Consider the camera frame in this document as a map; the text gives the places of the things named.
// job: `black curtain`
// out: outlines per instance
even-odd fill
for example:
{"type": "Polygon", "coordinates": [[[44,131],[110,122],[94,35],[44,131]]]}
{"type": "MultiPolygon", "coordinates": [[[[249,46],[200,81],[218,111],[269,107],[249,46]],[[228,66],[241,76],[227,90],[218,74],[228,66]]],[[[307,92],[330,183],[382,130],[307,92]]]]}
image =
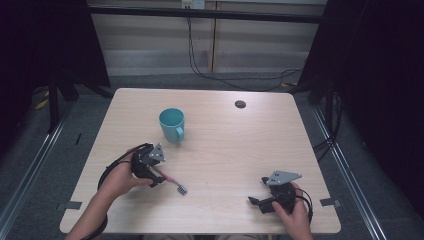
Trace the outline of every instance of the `black curtain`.
{"type": "Polygon", "coordinates": [[[47,86],[53,73],[71,84],[110,84],[85,0],[5,0],[0,5],[0,144],[4,148],[12,142],[32,92],[47,86]]]}
{"type": "Polygon", "coordinates": [[[423,12],[423,0],[328,0],[298,84],[312,103],[339,93],[368,150],[421,217],[423,12]]]}

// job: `small dark object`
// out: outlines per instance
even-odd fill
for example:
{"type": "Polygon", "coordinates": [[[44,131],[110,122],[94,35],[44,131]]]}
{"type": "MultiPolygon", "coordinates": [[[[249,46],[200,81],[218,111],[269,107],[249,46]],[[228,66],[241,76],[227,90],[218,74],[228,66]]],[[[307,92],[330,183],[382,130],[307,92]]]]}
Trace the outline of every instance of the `small dark object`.
{"type": "Polygon", "coordinates": [[[242,100],[238,100],[235,102],[236,107],[238,108],[245,108],[246,107],[246,102],[242,101],[242,100]]]}
{"type": "Polygon", "coordinates": [[[78,138],[77,138],[77,141],[75,142],[75,145],[78,145],[80,139],[81,139],[81,133],[78,135],[78,138]]]}
{"type": "MultiPolygon", "coordinates": [[[[269,178],[263,177],[262,182],[266,184],[269,178]]],[[[249,197],[252,205],[258,206],[263,214],[275,212],[272,202],[278,202],[288,214],[291,214],[294,209],[296,199],[296,190],[293,185],[288,182],[282,185],[269,186],[271,189],[272,197],[259,201],[256,198],[249,197]]]]}

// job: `black tape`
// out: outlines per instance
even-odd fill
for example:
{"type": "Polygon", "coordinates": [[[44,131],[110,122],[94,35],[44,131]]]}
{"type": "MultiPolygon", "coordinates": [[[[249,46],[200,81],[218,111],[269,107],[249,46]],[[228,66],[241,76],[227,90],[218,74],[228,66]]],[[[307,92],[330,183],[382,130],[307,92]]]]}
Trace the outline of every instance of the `black tape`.
{"type": "Polygon", "coordinates": [[[334,206],[337,208],[341,206],[339,200],[333,200],[332,198],[321,199],[319,201],[323,207],[334,206]]]}
{"type": "Polygon", "coordinates": [[[78,210],[78,209],[80,209],[81,208],[81,204],[82,204],[82,202],[73,202],[73,201],[69,201],[69,202],[67,202],[67,203],[59,203],[57,206],[56,206],[56,210],[58,210],[58,211],[65,211],[66,209],[76,209],[76,210],[78,210]]]}

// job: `wrist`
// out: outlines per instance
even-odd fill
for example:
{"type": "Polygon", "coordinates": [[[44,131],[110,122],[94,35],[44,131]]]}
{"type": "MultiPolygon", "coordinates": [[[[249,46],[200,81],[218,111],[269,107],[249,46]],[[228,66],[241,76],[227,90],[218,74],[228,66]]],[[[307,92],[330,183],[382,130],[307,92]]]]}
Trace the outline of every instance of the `wrist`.
{"type": "Polygon", "coordinates": [[[115,199],[118,198],[118,196],[115,196],[114,194],[109,193],[108,191],[103,190],[102,188],[100,188],[96,194],[94,195],[93,198],[98,199],[98,201],[102,201],[105,204],[110,204],[112,205],[112,203],[115,201],[115,199]]]}

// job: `wall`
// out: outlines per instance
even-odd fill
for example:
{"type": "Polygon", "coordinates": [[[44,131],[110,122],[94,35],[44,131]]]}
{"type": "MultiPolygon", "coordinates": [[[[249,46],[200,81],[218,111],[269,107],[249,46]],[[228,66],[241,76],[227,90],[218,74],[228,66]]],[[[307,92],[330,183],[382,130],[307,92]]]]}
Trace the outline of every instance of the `wall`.
{"type": "MultiPolygon", "coordinates": [[[[87,2],[152,8],[181,7],[181,2],[176,0],[87,2]]],[[[299,1],[302,4],[279,2],[207,1],[206,9],[321,15],[325,6],[325,2],[318,0],[299,1]]],[[[187,19],[99,14],[92,14],[92,18],[109,75],[192,72],[187,19]]],[[[202,72],[280,72],[284,68],[303,66],[317,25],[191,19],[191,28],[193,55],[202,72]]]]}

